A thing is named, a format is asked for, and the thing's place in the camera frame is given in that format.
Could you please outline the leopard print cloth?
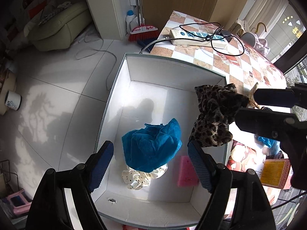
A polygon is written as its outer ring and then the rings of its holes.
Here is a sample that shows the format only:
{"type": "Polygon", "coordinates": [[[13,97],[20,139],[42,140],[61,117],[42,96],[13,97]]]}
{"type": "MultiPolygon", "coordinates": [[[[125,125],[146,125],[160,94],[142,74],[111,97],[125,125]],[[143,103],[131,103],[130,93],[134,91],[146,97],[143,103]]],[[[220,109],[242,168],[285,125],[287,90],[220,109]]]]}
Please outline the leopard print cloth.
{"type": "Polygon", "coordinates": [[[198,98],[198,115],[190,141],[199,141],[203,147],[218,147],[233,138],[228,125],[235,121],[235,115],[241,108],[246,108],[249,98],[239,94],[235,84],[201,85],[195,87],[198,98]]]}

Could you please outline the pink plastic stool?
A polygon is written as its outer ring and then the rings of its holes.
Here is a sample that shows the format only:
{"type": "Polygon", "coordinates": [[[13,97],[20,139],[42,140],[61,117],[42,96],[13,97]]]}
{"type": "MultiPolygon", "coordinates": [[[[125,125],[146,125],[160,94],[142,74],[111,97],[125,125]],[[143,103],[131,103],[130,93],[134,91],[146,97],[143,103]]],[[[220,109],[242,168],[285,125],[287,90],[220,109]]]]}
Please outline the pink plastic stool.
{"type": "Polygon", "coordinates": [[[6,199],[8,200],[14,215],[20,216],[29,212],[32,199],[24,189],[7,196],[6,199]]]}

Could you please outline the floral tissue pack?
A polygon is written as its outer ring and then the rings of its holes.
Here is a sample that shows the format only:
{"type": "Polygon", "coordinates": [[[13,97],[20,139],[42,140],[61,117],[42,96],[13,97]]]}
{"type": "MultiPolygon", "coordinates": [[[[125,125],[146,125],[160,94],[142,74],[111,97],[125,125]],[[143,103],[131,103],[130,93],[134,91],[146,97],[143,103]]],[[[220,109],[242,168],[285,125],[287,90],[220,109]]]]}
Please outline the floral tissue pack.
{"type": "Polygon", "coordinates": [[[262,152],[257,152],[234,140],[226,166],[229,170],[240,172],[246,172],[248,169],[253,169],[260,177],[265,160],[266,156],[262,152]]]}

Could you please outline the pink clothes on chair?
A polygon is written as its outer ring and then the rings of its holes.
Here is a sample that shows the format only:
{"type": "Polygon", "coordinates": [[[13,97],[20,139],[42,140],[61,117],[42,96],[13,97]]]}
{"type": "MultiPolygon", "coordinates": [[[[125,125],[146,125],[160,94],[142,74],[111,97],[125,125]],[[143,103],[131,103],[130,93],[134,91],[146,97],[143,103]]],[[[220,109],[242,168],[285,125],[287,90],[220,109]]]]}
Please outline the pink clothes on chair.
{"type": "Polygon", "coordinates": [[[261,25],[264,26],[264,32],[267,32],[266,25],[263,22],[259,22],[256,28],[252,28],[255,29],[255,32],[252,32],[252,30],[249,29],[248,25],[244,20],[237,19],[236,23],[240,25],[240,28],[237,31],[237,35],[239,36],[239,38],[249,44],[251,47],[253,47],[253,49],[259,52],[261,55],[266,57],[270,52],[267,40],[261,39],[257,35],[259,27],[261,25]]]}

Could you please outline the pink foam block in box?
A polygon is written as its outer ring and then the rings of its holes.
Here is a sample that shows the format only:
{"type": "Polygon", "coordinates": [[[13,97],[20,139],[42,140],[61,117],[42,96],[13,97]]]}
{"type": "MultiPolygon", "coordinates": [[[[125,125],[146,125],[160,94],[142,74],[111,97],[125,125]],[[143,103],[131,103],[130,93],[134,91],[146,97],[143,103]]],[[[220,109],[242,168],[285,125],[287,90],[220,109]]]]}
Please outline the pink foam block in box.
{"type": "Polygon", "coordinates": [[[181,156],[178,173],[178,187],[192,187],[198,185],[198,176],[188,156],[181,156]]]}

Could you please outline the white polka dot scrunchie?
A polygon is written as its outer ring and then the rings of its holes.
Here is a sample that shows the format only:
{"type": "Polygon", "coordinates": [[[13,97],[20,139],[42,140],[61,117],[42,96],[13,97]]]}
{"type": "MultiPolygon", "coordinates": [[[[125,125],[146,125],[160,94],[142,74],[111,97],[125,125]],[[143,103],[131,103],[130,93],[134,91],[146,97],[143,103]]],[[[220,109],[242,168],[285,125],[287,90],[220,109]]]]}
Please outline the white polka dot scrunchie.
{"type": "Polygon", "coordinates": [[[149,187],[152,180],[158,179],[163,176],[168,170],[168,165],[165,164],[150,173],[134,170],[131,167],[122,171],[122,179],[130,190],[141,190],[149,187]]]}

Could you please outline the black power adapter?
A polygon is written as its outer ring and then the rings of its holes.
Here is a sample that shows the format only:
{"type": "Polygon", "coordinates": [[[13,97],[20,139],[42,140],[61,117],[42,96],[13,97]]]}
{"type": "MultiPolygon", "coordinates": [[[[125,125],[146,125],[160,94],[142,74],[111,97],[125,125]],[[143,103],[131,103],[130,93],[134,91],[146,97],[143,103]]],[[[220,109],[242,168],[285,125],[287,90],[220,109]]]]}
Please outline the black power adapter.
{"type": "Polygon", "coordinates": [[[233,35],[227,30],[220,30],[219,35],[223,37],[223,39],[227,40],[229,43],[231,42],[233,35]]]}

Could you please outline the blue nonwoven cap in box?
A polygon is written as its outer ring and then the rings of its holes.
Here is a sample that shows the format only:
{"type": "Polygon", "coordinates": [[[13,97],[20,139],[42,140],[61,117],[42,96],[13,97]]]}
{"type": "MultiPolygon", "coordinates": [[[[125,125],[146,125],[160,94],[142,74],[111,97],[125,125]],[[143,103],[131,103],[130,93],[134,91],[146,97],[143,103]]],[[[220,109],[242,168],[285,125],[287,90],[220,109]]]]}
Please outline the blue nonwoven cap in box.
{"type": "Polygon", "coordinates": [[[137,171],[150,173],[167,164],[180,150],[181,128],[176,119],[166,125],[145,124],[122,137],[126,164],[137,171]]]}

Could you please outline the patterned tablecloth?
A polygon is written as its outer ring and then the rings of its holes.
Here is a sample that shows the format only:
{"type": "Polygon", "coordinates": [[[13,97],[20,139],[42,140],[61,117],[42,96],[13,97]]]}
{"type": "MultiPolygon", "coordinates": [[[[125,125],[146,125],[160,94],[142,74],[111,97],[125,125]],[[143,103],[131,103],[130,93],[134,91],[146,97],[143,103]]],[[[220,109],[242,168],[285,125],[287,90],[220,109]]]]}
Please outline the patterned tablecloth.
{"type": "Polygon", "coordinates": [[[175,46],[171,42],[154,45],[152,55],[187,61],[218,72],[234,83],[240,93],[247,94],[258,83],[259,88],[285,89],[286,79],[281,71],[247,44],[232,39],[225,52],[217,53],[211,47],[175,46]]]}

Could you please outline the white mug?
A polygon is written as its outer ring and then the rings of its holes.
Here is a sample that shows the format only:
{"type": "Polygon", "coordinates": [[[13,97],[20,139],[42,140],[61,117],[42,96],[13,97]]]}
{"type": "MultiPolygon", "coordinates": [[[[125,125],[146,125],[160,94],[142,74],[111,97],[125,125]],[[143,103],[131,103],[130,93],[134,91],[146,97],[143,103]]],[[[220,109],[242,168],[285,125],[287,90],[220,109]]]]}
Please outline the white mug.
{"type": "Polygon", "coordinates": [[[8,90],[6,97],[5,97],[5,105],[14,110],[17,111],[20,108],[22,101],[22,96],[14,91],[8,90]]]}

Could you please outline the white power strip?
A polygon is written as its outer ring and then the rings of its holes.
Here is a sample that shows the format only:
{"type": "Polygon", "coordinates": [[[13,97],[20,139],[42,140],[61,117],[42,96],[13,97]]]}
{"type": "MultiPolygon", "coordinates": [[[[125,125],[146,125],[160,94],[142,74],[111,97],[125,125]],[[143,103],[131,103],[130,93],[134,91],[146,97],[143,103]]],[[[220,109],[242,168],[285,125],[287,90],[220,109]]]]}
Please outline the white power strip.
{"type": "Polygon", "coordinates": [[[169,33],[173,45],[191,45],[225,49],[228,41],[220,35],[172,29],[169,33]]]}

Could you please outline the white storage box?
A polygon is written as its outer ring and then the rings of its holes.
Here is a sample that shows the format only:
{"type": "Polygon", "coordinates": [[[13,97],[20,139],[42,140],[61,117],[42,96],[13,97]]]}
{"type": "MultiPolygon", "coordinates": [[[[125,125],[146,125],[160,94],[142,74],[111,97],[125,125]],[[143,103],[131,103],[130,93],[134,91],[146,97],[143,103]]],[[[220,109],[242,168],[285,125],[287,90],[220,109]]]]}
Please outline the white storage box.
{"type": "Polygon", "coordinates": [[[97,147],[109,140],[114,155],[100,187],[92,198],[98,213],[121,224],[147,229],[176,229],[196,225],[210,194],[200,184],[179,187],[180,159],[199,115],[195,87],[226,84],[210,69],[178,59],[126,54],[120,64],[106,104],[97,147]],[[146,124],[167,124],[176,119],[182,147],[169,162],[167,172],[139,191],[130,190],[122,178],[126,168],[122,136],[146,124]]]}

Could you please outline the red broom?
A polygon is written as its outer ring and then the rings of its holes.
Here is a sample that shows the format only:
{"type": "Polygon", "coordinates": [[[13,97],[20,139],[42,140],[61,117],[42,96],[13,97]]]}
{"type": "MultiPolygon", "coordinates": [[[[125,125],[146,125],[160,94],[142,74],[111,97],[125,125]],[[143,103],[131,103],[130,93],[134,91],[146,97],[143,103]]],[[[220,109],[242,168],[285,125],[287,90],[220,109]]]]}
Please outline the red broom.
{"type": "Polygon", "coordinates": [[[146,24],[143,17],[143,0],[136,0],[138,26],[131,30],[129,41],[147,40],[158,37],[158,28],[146,24]]]}

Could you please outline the white detergent bottle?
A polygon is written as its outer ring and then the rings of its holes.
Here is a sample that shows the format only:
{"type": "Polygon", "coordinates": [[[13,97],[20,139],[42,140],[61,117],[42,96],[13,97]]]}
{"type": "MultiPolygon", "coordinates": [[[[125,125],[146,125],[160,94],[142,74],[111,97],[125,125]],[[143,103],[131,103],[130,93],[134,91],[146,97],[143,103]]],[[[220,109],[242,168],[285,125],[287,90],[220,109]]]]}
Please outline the white detergent bottle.
{"type": "Polygon", "coordinates": [[[130,34],[134,28],[138,26],[137,16],[134,14],[133,10],[128,10],[126,13],[126,32],[130,34]]]}

